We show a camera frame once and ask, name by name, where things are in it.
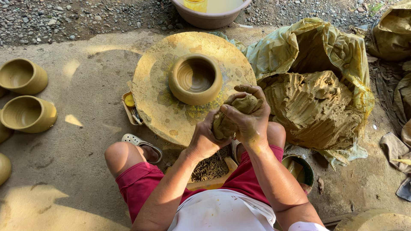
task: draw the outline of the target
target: hand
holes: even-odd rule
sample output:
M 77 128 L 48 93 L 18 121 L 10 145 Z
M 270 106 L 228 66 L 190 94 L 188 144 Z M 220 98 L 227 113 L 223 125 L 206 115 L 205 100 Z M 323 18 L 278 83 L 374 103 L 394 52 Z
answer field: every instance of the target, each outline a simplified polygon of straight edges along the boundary
M 259 145 L 267 145 L 267 126 L 270 115 L 270 106 L 267 103 L 263 90 L 259 86 L 248 84 L 235 86 L 234 89 L 240 93 L 234 94 L 227 100 L 231 104 L 237 98 L 244 98 L 247 94 L 252 94 L 257 99 L 262 99 L 263 104 L 255 112 L 246 115 L 238 111 L 235 107 L 223 104 L 220 110 L 238 125 L 239 132 L 236 132 L 238 141 L 251 148 Z
M 196 124 L 196 129 L 185 151 L 185 155 L 194 161 L 201 161 L 214 155 L 222 147 L 228 145 L 231 139 L 217 140 L 211 131 L 212 119 L 218 110 L 210 111 L 203 122 Z

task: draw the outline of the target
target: sandal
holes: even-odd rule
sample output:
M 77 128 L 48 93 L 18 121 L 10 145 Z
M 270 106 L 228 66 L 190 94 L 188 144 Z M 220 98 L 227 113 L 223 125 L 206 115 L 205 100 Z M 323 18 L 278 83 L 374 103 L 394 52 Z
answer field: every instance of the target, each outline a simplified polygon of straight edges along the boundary
M 239 165 L 240 163 L 237 160 L 237 146 L 240 144 L 240 141 L 238 141 L 236 138 L 231 139 L 231 156 L 234 160 L 234 162 Z
M 157 164 L 157 163 L 159 163 L 159 162 L 162 160 L 162 158 L 163 158 L 163 152 L 162 152 L 159 148 L 155 147 L 154 145 L 150 144 L 149 142 L 146 142 L 146 141 L 142 140 L 142 139 L 141 139 L 140 137 L 138 137 L 138 136 L 135 136 L 135 135 L 133 135 L 133 134 L 125 134 L 125 135 L 123 136 L 123 138 L 121 138 L 121 141 L 129 142 L 129 143 L 131 143 L 131 144 L 133 144 L 133 145 L 135 145 L 135 146 L 140 146 L 140 147 L 141 147 L 141 146 L 146 145 L 146 146 L 151 147 L 155 152 L 157 152 L 157 154 L 158 154 L 158 159 L 157 159 L 155 162 L 147 161 L 147 162 L 150 163 L 150 164 Z

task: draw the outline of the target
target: potter's wheel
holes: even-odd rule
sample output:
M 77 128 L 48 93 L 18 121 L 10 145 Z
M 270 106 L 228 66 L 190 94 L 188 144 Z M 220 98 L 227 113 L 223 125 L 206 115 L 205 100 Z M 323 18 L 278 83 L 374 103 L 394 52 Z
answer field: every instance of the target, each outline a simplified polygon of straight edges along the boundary
M 208 104 L 185 104 L 170 91 L 169 70 L 179 57 L 188 53 L 211 57 L 222 72 L 222 89 Z M 236 93 L 235 85 L 244 83 L 256 85 L 255 75 L 233 44 L 208 33 L 185 32 L 164 38 L 144 53 L 134 72 L 132 93 L 140 118 L 148 128 L 169 142 L 188 146 L 196 123 Z

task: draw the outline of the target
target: foot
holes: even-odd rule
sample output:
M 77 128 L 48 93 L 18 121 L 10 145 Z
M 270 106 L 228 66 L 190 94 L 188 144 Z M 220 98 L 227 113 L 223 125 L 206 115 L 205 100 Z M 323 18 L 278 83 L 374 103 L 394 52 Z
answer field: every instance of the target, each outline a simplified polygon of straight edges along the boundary
M 236 148 L 236 153 L 237 153 L 237 161 L 240 163 L 241 162 L 241 157 L 242 157 L 242 154 L 245 152 L 245 148 L 244 148 L 244 146 L 242 145 L 242 143 L 239 143 L 238 145 L 237 145 L 237 148 Z
M 143 150 L 143 156 L 147 161 L 156 162 L 158 160 L 158 153 L 154 149 L 147 145 L 136 146 Z

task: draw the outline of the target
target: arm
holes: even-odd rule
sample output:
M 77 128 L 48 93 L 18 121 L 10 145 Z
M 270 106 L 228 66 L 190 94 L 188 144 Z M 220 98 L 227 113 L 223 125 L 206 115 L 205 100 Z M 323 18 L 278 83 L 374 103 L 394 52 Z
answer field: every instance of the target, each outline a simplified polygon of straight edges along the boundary
M 133 223 L 132 231 L 167 230 L 198 162 L 230 142 L 216 140 L 211 132 L 211 122 L 216 112 L 210 112 L 203 122 L 197 123 L 190 145 L 181 152 L 173 167 L 151 192 Z
M 239 127 L 237 139 L 243 143 L 250 156 L 258 182 L 272 206 L 277 220 L 284 230 L 298 222 L 314 222 L 323 225 L 314 207 L 292 174 L 275 158 L 268 146 L 267 125 L 270 107 L 260 87 L 236 86 L 234 98 L 253 94 L 263 99 L 263 105 L 254 113 L 245 115 L 230 105 L 220 110 Z

